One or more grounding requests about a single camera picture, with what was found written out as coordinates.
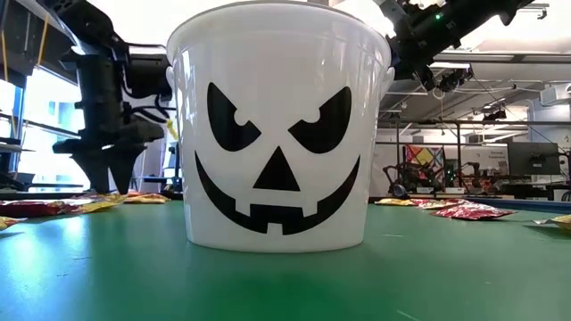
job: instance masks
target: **green tabletop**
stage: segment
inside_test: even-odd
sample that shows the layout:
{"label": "green tabletop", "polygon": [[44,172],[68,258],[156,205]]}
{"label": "green tabletop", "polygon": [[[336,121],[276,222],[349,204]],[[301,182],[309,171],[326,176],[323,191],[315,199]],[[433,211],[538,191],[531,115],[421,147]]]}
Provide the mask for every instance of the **green tabletop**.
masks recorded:
{"label": "green tabletop", "polygon": [[362,245],[299,255],[192,245],[181,202],[30,220],[0,232],[0,320],[569,320],[549,217],[371,206]]}

